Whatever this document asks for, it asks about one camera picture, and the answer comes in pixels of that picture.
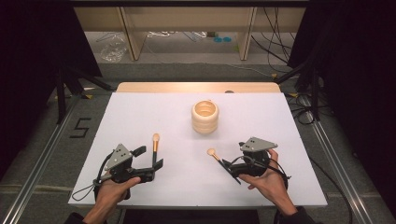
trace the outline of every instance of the white table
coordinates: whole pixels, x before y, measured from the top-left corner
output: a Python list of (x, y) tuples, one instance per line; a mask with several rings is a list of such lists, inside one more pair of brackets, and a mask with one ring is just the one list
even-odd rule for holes
[[(210, 99), (219, 107), (219, 127), (209, 135), (191, 127), (191, 107)], [(241, 156), (238, 143), (250, 136), (278, 144), (279, 163), (291, 175), (289, 194), (296, 205), (327, 202), (306, 155), (283, 93), (132, 93), (115, 92), (95, 136), (74, 191), (88, 187), (102, 161), (119, 143), (129, 150), (147, 146), (134, 168), (150, 167), (152, 135), (161, 136), (155, 180), (132, 188), (120, 205), (132, 208), (252, 208), (273, 206), (248, 184), (238, 185), (206, 151), (232, 161)], [(91, 192), (76, 206), (93, 205)]]

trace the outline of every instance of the person's left hand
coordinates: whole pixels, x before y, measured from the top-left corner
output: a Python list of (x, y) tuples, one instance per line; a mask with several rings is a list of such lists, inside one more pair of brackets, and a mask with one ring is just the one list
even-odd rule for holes
[(140, 182), (140, 177), (134, 177), (124, 183), (107, 180), (102, 183), (96, 198), (96, 204), (84, 217), (85, 223), (103, 223), (114, 212), (117, 203), (122, 201), (129, 188)]

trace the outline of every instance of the black sleeve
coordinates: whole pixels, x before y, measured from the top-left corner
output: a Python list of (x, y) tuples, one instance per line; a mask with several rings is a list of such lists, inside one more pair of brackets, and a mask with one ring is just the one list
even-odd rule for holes
[(279, 224), (316, 224), (303, 207), (297, 207), (298, 212), (289, 217), (279, 218)]
[(85, 224), (85, 222), (82, 221), (83, 219), (84, 217), (79, 213), (72, 213), (64, 224)]

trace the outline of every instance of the human hand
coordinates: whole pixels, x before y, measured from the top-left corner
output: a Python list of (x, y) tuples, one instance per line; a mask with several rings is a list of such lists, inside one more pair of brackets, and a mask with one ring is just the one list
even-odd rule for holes
[[(268, 153), (271, 155), (269, 165), (278, 169), (277, 153), (273, 149), (269, 149)], [(283, 216), (291, 216), (297, 212), (279, 173), (267, 169), (261, 176), (239, 175), (238, 177), (250, 184), (248, 189), (257, 189), (266, 199), (274, 203)]]
[(122, 201), (127, 190), (140, 182), (140, 177), (134, 177), (124, 183), (115, 183), (111, 179), (102, 183), (96, 198), (96, 204), (84, 217), (85, 223), (104, 223), (114, 212), (117, 203)]

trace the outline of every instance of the makeup brush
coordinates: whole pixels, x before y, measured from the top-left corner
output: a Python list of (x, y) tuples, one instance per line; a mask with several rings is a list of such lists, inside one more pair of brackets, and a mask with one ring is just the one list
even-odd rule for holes
[[(216, 155), (216, 150), (214, 148), (208, 149), (206, 153), (207, 153), (207, 155), (212, 156), (213, 158), (215, 158), (215, 160), (219, 162), (219, 164), (224, 168), (224, 170), (226, 170), (228, 172), (228, 174), (233, 176), (231, 174), (230, 170), (224, 165), (224, 163), (222, 163), (222, 161), (220, 160), (218, 155)], [(241, 182), (236, 177), (233, 177), (233, 178), (236, 180), (236, 182), (238, 182), (238, 184), (241, 184)]]
[(157, 150), (159, 141), (160, 135), (158, 133), (152, 135), (152, 164), (155, 164), (155, 162), (157, 162)]

